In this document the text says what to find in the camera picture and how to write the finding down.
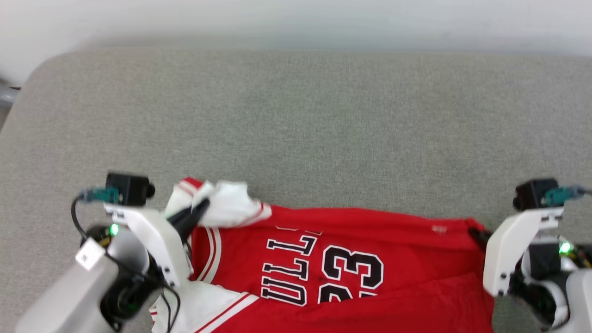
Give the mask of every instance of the red fabric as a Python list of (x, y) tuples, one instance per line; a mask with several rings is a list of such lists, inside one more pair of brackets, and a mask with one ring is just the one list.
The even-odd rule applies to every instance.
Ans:
[(214, 330), (284, 333), (493, 333), (481, 282), (470, 274), (341, 303), (306, 307), (259, 299)]
[[(192, 234), (192, 280), (200, 276), (205, 280), (208, 272), (215, 272), (207, 282), (262, 297), (225, 322), (220, 332), (241, 328), (246, 332), (249, 327), (257, 327), (259, 332), (492, 331), (493, 298), (481, 285), (484, 253), (468, 232), (469, 228), (483, 229), (475, 220), (278, 206), (272, 206), (270, 218), (254, 220), (256, 217), (245, 220), (241, 228), (196, 228)], [(308, 242), (302, 237), (311, 244), (314, 239), (307, 255), (304, 248)], [(269, 248), (270, 242), (280, 245)], [(302, 249), (283, 247), (290, 245)], [(339, 255), (328, 260), (336, 248), (360, 254), (372, 264)], [(219, 263), (214, 262), (217, 255)], [(371, 268), (378, 266), (372, 261), (375, 257), (382, 266), (378, 284), (377, 270)], [(347, 270), (347, 260), (361, 264)], [(305, 279), (278, 270), (264, 271), (267, 264), (296, 272), (302, 268), (297, 262), (307, 264)], [(340, 272), (337, 279), (328, 278), (327, 265)], [(374, 285), (365, 285), (366, 277)], [(301, 293), (264, 284), (265, 279), (305, 288), (305, 301), (295, 306), (291, 300), (267, 297), (272, 292), (302, 299)], [(352, 299), (337, 303), (339, 297), (330, 295), (330, 302), (321, 302), (321, 290), (328, 284), (346, 288)], [(261, 320), (269, 330), (261, 329)]]
[(187, 177), (184, 179), (184, 181), (190, 183), (191, 185), (193, 185), (195, 188), (200, 188), (204, 183), (201, 181), (196, 180), (195, 178), (191, 178), (191, 177)]

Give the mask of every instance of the teal connector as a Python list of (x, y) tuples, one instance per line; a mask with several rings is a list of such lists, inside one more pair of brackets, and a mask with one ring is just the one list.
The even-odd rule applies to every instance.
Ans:
[(563, 206), (566, 201), (583, 197), (585, 190), (579, 186), (558, 187), (545, 193), (544, 205), (548, 207)]
[(81, 192), (85, 201), (103, 201), (118, 204), (121, 201), (119, 190), (114, 187), (92, 187)]

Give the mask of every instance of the black cable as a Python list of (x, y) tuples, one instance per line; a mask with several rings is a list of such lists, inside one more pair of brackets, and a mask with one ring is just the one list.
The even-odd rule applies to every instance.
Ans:
[[(89, 237), (86, 234), (86, 232), (84, 231), (84, 229), (82, 228), (82, 226), (80, 225), (80, 222), (78, 221), (78, 217), (76, 215), (76, 204), (79, 201), (81, 201), (82, 199), (84, 199), (84, 197), (82, 195), (80, 195), (80, 196), (75, 197), (74, 200), (72, 200), (72, 205), (70, 207), (70, 213), (72, 214), (72, 222), (74, 223), (74, 227), (76, 227), (76, 230), (78, 230), (78, 232), (80, 233), (82, 238), (84, 240), (87, 240)], [(135, 269), (129, 267), (128, 265), (124, 264), (123, 262), (113, 258), (109, 253), (107, 253), (107, 251), (105, 251), (105, 256), (109, 260), (111, 260), (114, 264), (116, 264), (118, 267), (121, 267), (121, 268), (127, 270), (129, 273), (140, 276), (147, 281), (150, 281), (158, 286), (161, 286), (164, 289), (169, 290), (171, 293), (173, 293), (175, 295), (175, 298), (177, 301), (177, 310), (175, 311), (175, 315), (173, 316), (172, 322), (170, 321), (170, 312), (171, 312), (170, 305), (168, 304), (168, 301), (166, 300), (166, 298), (163, 297), (163, 300), (165, 301), (165, 303), (167, 304), (168, 309), (169, 309), (169, 320), (168, 320), (168, 324), (167, 324), (166, 333), (170, 333), (171, 329), (173, 329), (173, 326), (175, 325), (175, 322), (177, 320), (177, 316), (179, 315), (179, 310), (181, 308), (181, 297), (179, 296), (179, 293), (177, 293), (175, 290), (173, 290), (173, 288), (169, 287), (166, 283), (159, 281), (151, 276), (148, 276), (148, 275), (142, 273), (141, 271), (135, 270)]]
[(160, 296), (162, 297), (162, 300), (165, 301), (166, 309), (169, 311), (169, 316), (166, 320), (166, 331), (170, 332), (170, 304), (169, 301), (166, 299), (165, 293), (160, 293)]
[(77, 196), (76, 198), (74, 198), (74, 200), (72, 200), (72, 206), (70, 207), (70, 214), (72, 214), (72, 222), (74, 222), (74, 226), (76, 227), (76, 230), (78, 230), (78, 232), (80, 233), (80, 236), (82, 236), (82, 238), (86, 241), (88, 239), (88, 235), (86, 234), (84, 229), (82, 229), (80, 222), (78, 222), (78, 217), (76, 216), (76, 204), (82, 199), (83, 199), (82, 196)]
[(592, 189), (584, 188), (582, 186), (574, 186), (574, 188), (575, 188), (575, 192), (581, 196), (584, 196), (586, 194), (588, 194), (589, 196), (592, 196)]
[(192, 249), (191, 249), (191, 245), (189, 245), (189, 242), (187, 242), (185, 245), (187, 245), (187, 254), (189, 255), (189, 261), (193, 262), (193, 254), (191, 253)]

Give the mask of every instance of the jersey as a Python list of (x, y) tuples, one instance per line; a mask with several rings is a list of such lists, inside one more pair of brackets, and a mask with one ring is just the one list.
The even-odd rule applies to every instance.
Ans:
[[(493, 333), (473, 274), (417, 284), (394, 292), (305, 307), (193, 282), (181, 293), (173, 333)], [(168, 310), (150, 308), (153, 333), (165, 333)]]
[[(261, 321), (278, 311), (299, 318), (293, 327), (305, 325), (301, 319), (330, 331), (318, 322), (342, 327), (339, 322), (354, 321), (360, 329), (370, 322), (390, 323), (390, 328), (405, 326), (395, 321), (429, 326), (417, 320), (429, 313), (424, 321), (466, 321), (479, 328), (467, 331), (491, 331), (493, 299), (481, 287), (484, 254), (468, 233), (482, 226), (472, 219), (287, 209), (250, 198), (245, 183), (214, 185), (191, 178), (175, 186), (165, 216), (206, 197), (210, 207), (191, 239), (191, 279), (258, 296), (251, 310), (241, 313), (258, 308), (261, 318), (244, 315), (243, 321)], [(450, 281), (456, 282), (454, 288)], [(471, 310), (456, 312), (466, 306)]]

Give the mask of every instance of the green led light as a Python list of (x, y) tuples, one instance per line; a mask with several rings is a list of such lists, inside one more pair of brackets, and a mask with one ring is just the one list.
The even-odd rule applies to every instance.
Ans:
[(559, 253), (560, 254), (567, 254), (571, 251), (572, 246), (569, 242), (565, 242), (563, 244), (561, 244), (561, 246), (559, 247)]
[(117, 235), (118, 232), (119, 232), (119, 226), (116, 225), (115, 223), (113, 223), (109, 227), (109, 233), (111, 233), (111, 236), (115, 236), (115, 235)]

